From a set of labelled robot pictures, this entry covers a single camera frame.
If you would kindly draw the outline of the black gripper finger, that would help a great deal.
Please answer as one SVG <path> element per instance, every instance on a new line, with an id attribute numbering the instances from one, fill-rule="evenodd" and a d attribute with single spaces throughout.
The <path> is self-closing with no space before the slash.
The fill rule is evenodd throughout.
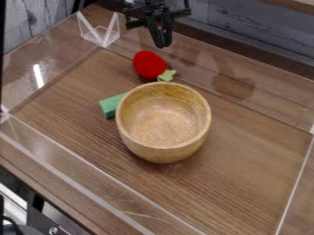
<path id="1" fill-rule="evenodd" d="M 173 17 L 170 13 L 162 16 L 162 23 L 163 23 L 162 34 L 163 34 L 165 47 L 169 47 L 173 44 Z"/>
<path id="2" fill-rule="evenodd" d="M 158 21 L 155 17 L 147 18 L 147 28 L 153 37 L 153 40 L 157 46 L 162 49 L 163 48 L 163 38 L 161 30 L 158 29 Z"/>

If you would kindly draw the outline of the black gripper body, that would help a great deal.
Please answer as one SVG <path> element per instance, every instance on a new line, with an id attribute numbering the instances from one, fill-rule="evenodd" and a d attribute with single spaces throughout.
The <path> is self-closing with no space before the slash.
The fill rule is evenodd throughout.
<path id="1" fill-rule="evenodd" d="M 153 28 L 158 26 L 170 29 L 177 17 L 187 17 L 191 15 L 189 0 L 183 0 L 183 3 L 185 7 L 174 11 L 171 11 L 166 0 L 144 0 L 140 6 L 127 8 L 123 11 L 127 29 L 139 27 Z M 143 18 L 132 20 L 132 13 L 142 13 Z"/>

